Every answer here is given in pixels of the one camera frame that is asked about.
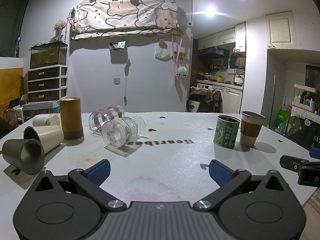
plush toy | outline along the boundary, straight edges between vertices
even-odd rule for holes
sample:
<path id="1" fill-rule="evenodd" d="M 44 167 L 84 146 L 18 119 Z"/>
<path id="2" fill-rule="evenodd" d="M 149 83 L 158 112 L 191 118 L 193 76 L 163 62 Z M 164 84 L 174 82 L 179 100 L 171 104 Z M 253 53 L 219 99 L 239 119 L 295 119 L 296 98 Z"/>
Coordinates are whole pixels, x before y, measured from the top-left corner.
<path id="1" fill-rule="evenodd" d="M 185 66 L 178 67 L 177 76 L 180 75 L 187 76 L 187 68 Z"/>

kitchen cabinet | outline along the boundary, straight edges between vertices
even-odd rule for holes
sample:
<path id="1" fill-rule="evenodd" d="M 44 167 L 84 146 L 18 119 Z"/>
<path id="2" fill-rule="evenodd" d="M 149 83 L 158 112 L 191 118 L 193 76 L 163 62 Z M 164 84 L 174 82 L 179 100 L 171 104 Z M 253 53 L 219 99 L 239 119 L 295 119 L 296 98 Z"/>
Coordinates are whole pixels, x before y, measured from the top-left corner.
<path id="1" fill-rule="evenodd" d="M 245 23 L 236 26 L 236 52 L 245 52 Z"/>
<path id="2" fill-rule="evenodd" d="M 292 12 L 266 15 L 268 49 L 297 49 Z"/>
<path id="3" fill-rule="evenodd" d="M 210 48 L 210 47 L 213 47 L 213 46 L 214 46 L 213 35 L 210 35 L 208 37 L 199 39 L 198 50 L 205 49 L 205 48 Z"/>
<path id="4" fill-rule="evenodd" d="M 239 114 L 241 107 L 242 90 L 229 87 L 212 85 L 219 90 L 222 96 L 222 109 L 224 114 Z"/>
<path id="5" fill-rule="evenodd" d="M 219 32 L 213 35 L 214 36 L 214 45 L 219 46 L 226 43 L 236 42 L 236 31 L 235 28 Z"/>

white cup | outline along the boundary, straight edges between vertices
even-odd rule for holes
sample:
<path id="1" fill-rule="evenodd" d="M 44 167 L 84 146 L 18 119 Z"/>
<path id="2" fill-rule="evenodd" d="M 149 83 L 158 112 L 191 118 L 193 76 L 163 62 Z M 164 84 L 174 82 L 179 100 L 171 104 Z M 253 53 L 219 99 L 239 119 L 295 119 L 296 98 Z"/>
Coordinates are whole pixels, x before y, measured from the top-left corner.
<path id="1" fill-rule="evenodd" d="M 58 125 L 47 125 L 47 126 L 28 126 L 23 133 L 24 139 L 36 139 L 40 141 L 46 154 L 53 148 L 57 147 L 63 142 L 64 136 L 63 131 Z"/>
<path id="2" fill-rule="evenodd" d="M 254 112 L 243 111 L 240 128 L 240 143 L 252 147 L 260 133 L 264 116 Z"/>
<path id="3" fill-rule="evenodd" d="M 38 114 L 33 118 L 32 126 L 60 125 L 60 119 L 56 114 Z"/>

flower vase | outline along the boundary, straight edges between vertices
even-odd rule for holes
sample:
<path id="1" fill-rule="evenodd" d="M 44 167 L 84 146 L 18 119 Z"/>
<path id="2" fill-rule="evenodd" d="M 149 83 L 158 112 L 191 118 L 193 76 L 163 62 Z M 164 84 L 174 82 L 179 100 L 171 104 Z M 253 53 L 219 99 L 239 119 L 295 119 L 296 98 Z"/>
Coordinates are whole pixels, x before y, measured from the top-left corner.
<path id="1" fill-rule="evenodd" d="M 62 29 L 56 30 L 56 34 L 54 36 L 55 41 L 61 41 L 62 38 Z"/>

clear glass cup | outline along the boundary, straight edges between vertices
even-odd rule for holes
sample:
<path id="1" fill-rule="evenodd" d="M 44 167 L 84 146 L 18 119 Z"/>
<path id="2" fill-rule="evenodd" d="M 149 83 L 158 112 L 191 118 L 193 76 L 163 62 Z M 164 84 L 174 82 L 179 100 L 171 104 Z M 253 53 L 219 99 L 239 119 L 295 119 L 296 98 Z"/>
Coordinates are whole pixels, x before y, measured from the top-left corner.
<path id="1" fill-rule="evenodd" d="M 105 122 L 102 126 L 102 138 L 111 149 L 119 148 L 133 141 L 138 134 L 146 128 L 144 120 L 140 116 L 122 117 Z"/>
<path id="2" fill-rule="evenodd" d="M 121 106 L 108 106 L 90 114 L 89 126 L 92 131 L 101 131 L 105 122 L 121 117 L 124 117 L 124 110 Z"/>

